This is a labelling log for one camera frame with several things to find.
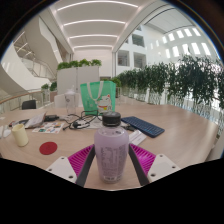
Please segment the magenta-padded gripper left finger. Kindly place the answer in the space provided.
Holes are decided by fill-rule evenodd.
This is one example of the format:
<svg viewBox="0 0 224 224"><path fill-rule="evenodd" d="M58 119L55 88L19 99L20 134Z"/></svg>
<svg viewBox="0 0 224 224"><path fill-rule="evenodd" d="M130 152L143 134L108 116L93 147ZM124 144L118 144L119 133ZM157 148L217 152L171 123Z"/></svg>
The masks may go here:
<svg viewBox="0 0 224 224"><path fill-rule="evenodd" d="M94 157L95 148L90 145L69 157L59 157L47 168L47 171L83 187Z"/></svg>

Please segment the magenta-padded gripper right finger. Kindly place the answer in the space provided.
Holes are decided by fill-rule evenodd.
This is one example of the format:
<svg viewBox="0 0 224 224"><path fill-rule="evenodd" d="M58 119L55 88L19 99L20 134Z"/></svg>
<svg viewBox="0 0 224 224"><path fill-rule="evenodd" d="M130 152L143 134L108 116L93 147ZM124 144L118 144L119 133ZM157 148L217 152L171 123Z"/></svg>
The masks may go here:
<svg viewBox="0 0 224 224"><path fill-rule="evenodd" d="M179 167L164 154L154 155L134 144L129 145L129 156L141 186L179 170Z"/></svg>

